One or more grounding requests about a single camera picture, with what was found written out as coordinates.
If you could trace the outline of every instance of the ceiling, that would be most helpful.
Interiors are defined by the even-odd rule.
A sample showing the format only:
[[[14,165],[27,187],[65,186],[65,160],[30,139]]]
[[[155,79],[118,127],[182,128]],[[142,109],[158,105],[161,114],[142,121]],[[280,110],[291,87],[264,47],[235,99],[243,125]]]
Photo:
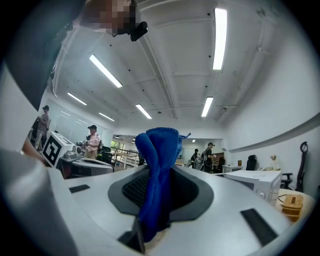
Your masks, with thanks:
[[[79,28],[63,44],[56,71],[56,94],[72,93],[116,122],[136,115],[141,104],[154,118],[201,119],[206,97],[214,97],[208,120],[220,122],[241,103],[265,59],[272,54],[277,17],[256,0],[140,1],[148,33],[136,42]],[[222,70],[213,70],[214,8],[227,10]],[[265,16],[257,10],[263,8]],[[123,84],[117,88],[89,60],[96,58]]]

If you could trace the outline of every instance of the fluorescent light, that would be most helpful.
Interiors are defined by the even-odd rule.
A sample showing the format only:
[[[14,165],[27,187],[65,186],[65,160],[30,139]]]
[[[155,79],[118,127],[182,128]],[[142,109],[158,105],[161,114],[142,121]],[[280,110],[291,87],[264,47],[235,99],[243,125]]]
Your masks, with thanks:
[[[99,114],[100,114],[101,116],[105,117],[105,118],[110,119],[111,121],[115,121],[115,120],[113,120],[112,118],[110,118],[109,116],[106,116],[105,114],[102,114],[102,113],[100,113],[100,112],[99,112]]]
[[[101,70],[102,73],[105,74],[107,78],[110,79],[110,81],[118,88],[122,87],[122,84],[104,67],[104,65],[101,64],[101,62],[94,56],[90,56],[90,61],[93,62],[94,65],[97,66],[98,69]]]
[[[61,112],[64,113],[64,114],[66,114],[66,115],[68,115],[69,117],[71,117],[71,115],[67,114],[66,112],[63,112],[62,110],[61,110]]]
[[[80,119],[78,119],[78,121],[80,121],[80,122],[82,122],[82,123],[84,123],[84,124],[88,124],[87,122],[84,122],[84,121],[82,121],[82,120],[80,120]]]
[[[145,109],[140,105],[137,104],[135,105],[148,119],[152,119],[152,117],[147,113],[147,111],[145,111]]]
[[[224,55],[227,40],[227,11],[223,9],[214,9],[215,16],[215,48],[213,69],[221,70],[224,62]]]
[[[210,106],[211,106],[211,103],[212,103],[213,100],[214,100],[213,97],[207,97],[206,98],[201,117],[205,118],[207,116],[208,111],[210,109]]]
[[[87,103],[84,103],[82,100],[78,99],[76,96],[73,96],[70,92],[68,92],[68,95],[77,100],[78,102],[82,103],[83,105],[87,105]]]

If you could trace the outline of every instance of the baseball cap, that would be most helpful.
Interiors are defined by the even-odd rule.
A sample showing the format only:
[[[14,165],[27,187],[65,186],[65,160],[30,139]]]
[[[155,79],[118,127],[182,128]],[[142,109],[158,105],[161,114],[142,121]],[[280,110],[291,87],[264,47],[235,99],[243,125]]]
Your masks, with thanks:
[[[88,129],[97,129],[97,127],[93,124],[91,126],[88,126]]]

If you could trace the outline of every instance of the microwave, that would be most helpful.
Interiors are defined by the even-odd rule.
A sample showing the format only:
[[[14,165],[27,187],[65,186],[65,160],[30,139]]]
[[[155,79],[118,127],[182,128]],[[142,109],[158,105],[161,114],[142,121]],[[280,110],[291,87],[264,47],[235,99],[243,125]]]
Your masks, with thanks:
[[[272,205],[278,199],[281,176],[281,170],[237,170],[224,173],[225,178],[245,185]]]

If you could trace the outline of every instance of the blue cloth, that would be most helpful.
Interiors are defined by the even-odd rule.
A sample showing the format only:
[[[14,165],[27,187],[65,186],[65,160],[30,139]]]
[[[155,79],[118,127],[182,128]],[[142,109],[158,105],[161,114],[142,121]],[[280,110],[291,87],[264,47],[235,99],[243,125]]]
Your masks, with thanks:
[[[149,165],[145,201],[139,212],[145,242],[168,227],[172,204],[170,168],[181,152],[182,139],[188,136],[172,128],[154,128],[135,138],[139,153]]]

